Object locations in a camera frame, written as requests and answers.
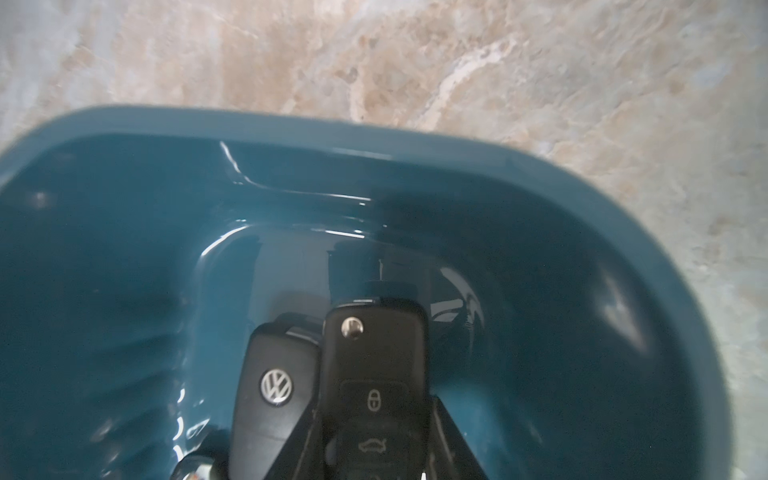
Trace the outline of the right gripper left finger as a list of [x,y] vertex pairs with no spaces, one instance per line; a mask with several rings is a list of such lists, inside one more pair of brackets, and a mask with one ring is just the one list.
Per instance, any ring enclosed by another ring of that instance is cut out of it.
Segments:
[[322,414],[313,399],[268,470],[268,480],[323,480],[325,460]]

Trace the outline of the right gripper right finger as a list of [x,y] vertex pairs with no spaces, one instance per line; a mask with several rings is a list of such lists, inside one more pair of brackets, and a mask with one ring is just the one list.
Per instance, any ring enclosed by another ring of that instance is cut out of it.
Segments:
[[427,456],[429,480],[487,480],[465,438],[442,401],[431,398]]

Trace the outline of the black VW key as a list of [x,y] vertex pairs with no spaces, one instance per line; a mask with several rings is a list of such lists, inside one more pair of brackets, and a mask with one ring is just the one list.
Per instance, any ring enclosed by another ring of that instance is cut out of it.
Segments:
[[310,401],[317,399],[320,350],[312,333],[286,322],[250,337],[237,390],[230,479],[265,476]]

